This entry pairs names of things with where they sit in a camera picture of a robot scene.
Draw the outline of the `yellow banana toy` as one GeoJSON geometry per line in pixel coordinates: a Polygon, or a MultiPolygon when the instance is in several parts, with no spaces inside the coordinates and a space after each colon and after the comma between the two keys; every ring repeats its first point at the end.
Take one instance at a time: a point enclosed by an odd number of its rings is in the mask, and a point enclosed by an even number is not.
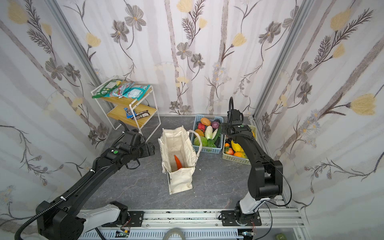
{"type": "Polygon", "coordinates": [[[233,140],[231,140],[231,146],[232,146],[232,148],[233,148],[233,150],[234,150],[235,152],[244,152],[244,150],[243,150],[243,148],[241,147],[241,145],[238,144],[238,143],[236,143],[236,142],[234,142],[233,140]]]}

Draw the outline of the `red chili pepper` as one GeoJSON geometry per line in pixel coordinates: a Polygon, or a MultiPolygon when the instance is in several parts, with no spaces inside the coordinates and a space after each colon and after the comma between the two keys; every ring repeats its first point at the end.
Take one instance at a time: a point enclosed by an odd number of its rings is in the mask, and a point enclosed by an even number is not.
{"type": "Polygon", "coordinates": [[[183,168],[183,165],[182,165],[181,161],[179,160],[179,158],[176,155],[174,155],[174,157],[175,157],[175,162],[176,162],[176,165],[177,165],[177,169],[180,170],[181,168],[183,168]]]}

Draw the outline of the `cream canvas grocery bag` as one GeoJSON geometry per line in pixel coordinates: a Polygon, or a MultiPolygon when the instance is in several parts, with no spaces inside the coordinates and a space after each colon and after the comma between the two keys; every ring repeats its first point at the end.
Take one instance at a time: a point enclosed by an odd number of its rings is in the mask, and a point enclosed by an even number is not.
{"type": "Polygon", "coordinates": [[[162,157],[163,173],[168,176],[169,193],[177,194],[193,188],[193,174],[201,150],[195,151],[190,139],[193,130],[186,130],[183,126],[174,130],[163,129],[158,139],[162,157]],[[177,169],[176,155],[181,161],[183,168],[177,169]]]}

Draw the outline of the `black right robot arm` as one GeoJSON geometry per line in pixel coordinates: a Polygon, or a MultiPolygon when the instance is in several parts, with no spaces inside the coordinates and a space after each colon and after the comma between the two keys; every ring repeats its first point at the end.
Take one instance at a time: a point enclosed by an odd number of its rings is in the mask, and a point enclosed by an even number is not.
{"type": "Polygon", "coordinates": [[[262,205],[287,207],[292,201],[288,200],[282,205],[271,202],[271,199],[283,193],[283,181],[287,180],[283,174],[283,165],[268,156],[256,141],[251,128],[243,121],[243,113],[234,108],[234,100],[230,98],[228,121],[221,124],[221,127],[225,135],[244,150],[251,164],[251,171],[246,196],[237,203],[233,211],[222,211],[218,217],[225,227],[260,226],[258,211],[262,205]]]}

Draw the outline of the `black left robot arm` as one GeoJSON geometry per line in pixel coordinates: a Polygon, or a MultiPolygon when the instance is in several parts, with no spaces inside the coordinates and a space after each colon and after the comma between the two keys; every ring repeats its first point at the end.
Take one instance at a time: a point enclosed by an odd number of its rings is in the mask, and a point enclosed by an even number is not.
{"type": "Polygon", "coordinates": [[[22,232],[37,222],[38,233],[48,240],[77,240],[86,222],[78,214],[96,190],[131,161],[138,162],[154,154],[155,147],[145,136],[125,127],[122,135],[93,161],[91,169],[80,180],[53,201],[41,202],[36,214],[19,227],[14,238],[20,240],[22,232]]]}

